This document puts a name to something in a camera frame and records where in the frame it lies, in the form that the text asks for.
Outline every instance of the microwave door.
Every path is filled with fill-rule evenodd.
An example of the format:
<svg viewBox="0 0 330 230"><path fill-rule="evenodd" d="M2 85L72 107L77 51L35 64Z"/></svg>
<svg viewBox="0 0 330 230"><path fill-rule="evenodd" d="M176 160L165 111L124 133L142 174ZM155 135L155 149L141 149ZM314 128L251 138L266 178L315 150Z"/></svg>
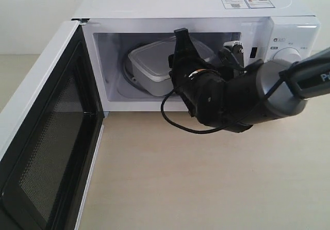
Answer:
<svg viewBox="0 0 330 230"><path fill-rule="evenodd" d="M64 22L0 114L1 229L74 229L103 118L82 27Z"/></svg>

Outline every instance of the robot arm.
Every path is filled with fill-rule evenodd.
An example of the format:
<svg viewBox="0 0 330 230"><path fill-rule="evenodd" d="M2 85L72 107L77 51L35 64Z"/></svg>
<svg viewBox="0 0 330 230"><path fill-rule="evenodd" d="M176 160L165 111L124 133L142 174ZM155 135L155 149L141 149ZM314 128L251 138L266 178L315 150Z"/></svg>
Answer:
<svg viewBox="0 0 330 230"><path fill-rule="evenodd" d="M174 54L169 56L170 76L192 117L211 130L192 130L195 134L225 129L240 133L254 124L294 116L303 111L306 99L330 93L330 50L291 64L284 60L264 63L258 60L244 68L243 47L229 42L218 53L221 64L205 62L194 47L187 29L175 32Z"/></svg>

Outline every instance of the white container lid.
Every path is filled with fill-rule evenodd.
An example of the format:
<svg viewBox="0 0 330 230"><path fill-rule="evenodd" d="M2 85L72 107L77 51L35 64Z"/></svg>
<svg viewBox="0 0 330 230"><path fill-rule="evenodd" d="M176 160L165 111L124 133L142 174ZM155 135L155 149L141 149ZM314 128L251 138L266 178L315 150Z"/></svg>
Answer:
<svg viewBox="0 0 330 230"><path fill-rule="evenodd" d="M191 39L200 57L205 61L214 58L214 52L204 43ZM137 48L128 54L133 66L153 81L169 79L168 57L174 53L176 38L171 37Z"/></svg>

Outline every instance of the microwave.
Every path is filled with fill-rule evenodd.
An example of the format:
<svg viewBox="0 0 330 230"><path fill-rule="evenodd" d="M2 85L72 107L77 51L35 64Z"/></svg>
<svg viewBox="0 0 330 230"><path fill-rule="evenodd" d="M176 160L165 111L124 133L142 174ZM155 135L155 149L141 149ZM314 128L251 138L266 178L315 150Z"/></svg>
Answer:
<svg viewBox="0 0 330 230"><path fill-rule="evenodd" d="M214 53L240 41L248 65L307 58L320 22L300 0L84 0L1 111L1 229L78 229L104 117L163 99L125 79L125 55L180 28Z"/></svg>

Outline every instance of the warning label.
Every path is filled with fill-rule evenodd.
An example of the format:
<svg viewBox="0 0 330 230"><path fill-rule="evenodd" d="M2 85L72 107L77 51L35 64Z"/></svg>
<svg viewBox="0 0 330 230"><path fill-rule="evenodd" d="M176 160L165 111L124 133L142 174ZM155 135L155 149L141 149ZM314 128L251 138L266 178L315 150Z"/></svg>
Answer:
<svg viewBox="0 0 330 230"><path fill-rule="evenodd" d="M245 0L222 0L225 9L246 9L249 8Z"/></svg>
<svg viewBox="0 0 330 230"><path fill-rule="evenodd" d="M275 8L270 0L245 0L249 8Z"/></svg>

